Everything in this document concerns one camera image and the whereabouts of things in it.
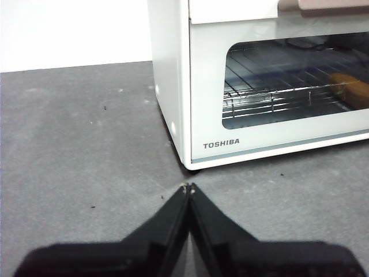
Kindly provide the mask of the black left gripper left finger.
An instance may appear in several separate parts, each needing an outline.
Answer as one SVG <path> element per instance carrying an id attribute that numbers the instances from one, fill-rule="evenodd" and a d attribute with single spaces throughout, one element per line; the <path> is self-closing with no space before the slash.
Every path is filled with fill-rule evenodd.
<path id="1" fill-rule="evenodd" d="M 15 276 L 170 276 L 188 235 L 188 184 L 119 242 L 53 244 L 29 252 Z"/>

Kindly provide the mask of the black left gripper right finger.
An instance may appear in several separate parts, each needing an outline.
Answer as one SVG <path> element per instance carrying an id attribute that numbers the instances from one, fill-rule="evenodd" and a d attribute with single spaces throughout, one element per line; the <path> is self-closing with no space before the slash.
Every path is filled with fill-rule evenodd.
<path id="1" fill-rule="evenodd" d="M 211 276 L 365 276 L 346 247 L 323 241 L 260 241 L 224 214 L 194 183 L 191 233 Z"/>

